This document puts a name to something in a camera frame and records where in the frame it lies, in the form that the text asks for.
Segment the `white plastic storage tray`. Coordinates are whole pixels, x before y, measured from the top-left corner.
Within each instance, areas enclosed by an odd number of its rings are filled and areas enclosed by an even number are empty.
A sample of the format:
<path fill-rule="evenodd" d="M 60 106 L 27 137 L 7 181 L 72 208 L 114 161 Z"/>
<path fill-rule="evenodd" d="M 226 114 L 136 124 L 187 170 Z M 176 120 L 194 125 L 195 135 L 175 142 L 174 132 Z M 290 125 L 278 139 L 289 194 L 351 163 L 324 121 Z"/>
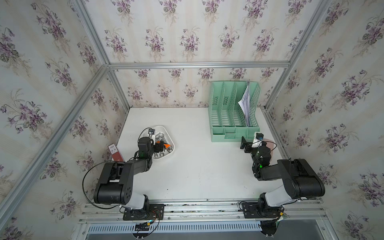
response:
<path fill-rule="evenodd" d="M 164 126 L 152 127 L 155 152 L 153 158 L 160 160 L 169 157 L 175 150 L 175 144 Z"/>

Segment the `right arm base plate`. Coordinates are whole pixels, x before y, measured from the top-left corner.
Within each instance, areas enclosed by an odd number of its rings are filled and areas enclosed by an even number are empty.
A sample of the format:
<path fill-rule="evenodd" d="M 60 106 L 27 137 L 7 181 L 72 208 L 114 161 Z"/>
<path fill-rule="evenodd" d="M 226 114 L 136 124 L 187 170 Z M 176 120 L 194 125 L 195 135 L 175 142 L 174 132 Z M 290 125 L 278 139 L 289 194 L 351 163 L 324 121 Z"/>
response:
<path fill-rule="evenodd" d="M 240 210 L 243 212 L 245 219 L 276 219 L 280 218 L 285 211 L 283 206 L 270 207 L 267 204 L 240 202 Z"/>

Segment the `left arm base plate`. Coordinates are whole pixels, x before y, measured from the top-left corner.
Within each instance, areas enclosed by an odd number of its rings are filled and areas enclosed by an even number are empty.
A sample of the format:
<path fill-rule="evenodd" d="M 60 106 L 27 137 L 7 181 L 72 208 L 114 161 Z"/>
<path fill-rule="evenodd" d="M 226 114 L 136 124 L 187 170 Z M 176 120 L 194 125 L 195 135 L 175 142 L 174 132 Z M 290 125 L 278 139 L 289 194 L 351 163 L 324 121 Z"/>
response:
<path fill-rule="evenodd" d="M 149 220 L 163 220 L 164 218 L 164 204 L 149 204 L 141 210 L 126 209 L 123 214 L 124 221 L 149 221 Z"/>

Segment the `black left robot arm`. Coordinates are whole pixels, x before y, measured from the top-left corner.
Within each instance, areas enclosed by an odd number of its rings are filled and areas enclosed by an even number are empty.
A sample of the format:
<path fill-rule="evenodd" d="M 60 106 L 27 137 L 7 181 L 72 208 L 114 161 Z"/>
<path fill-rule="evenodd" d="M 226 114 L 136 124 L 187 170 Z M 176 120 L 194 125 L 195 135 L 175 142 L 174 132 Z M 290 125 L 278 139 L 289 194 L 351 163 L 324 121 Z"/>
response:
<path fill-rule="evenodd" d="M 96 185 L 96 204 L 119 204 L 135 211 L 150 211 L 148 196 L 133 190 L 134 176 L 149 171 L 153 155 L 162 152 L 166 147 L 163 140 L 154 142 L 150 137 L 142 137 L 138 140 L 138 148 L 134 157 L 125 162 L 117 146 L 109 146 L 112 160 L 105 163 Z"/>

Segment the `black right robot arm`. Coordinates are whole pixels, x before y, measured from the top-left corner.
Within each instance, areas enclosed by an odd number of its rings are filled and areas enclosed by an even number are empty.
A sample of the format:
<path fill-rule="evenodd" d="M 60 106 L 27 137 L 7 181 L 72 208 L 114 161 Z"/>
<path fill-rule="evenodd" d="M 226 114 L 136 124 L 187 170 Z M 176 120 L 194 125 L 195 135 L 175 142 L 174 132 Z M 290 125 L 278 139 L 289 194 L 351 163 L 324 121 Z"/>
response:
<path fill-rule="evenodd" d="M 277 189 L 262 193 L 257 201 L 259 214 L 267 215 L 281 210 L 284 205 L 292 204 L 301 198 L 317 198 L 325 194 L 325 185 L 305 159 L 283 159 L 271 165 L 272 149 L 264 140 L 263 134 L 249 142 L 241 138 L 240 149 L 251 154 L 252 171 L 258 181 L 282 180 Z"/>

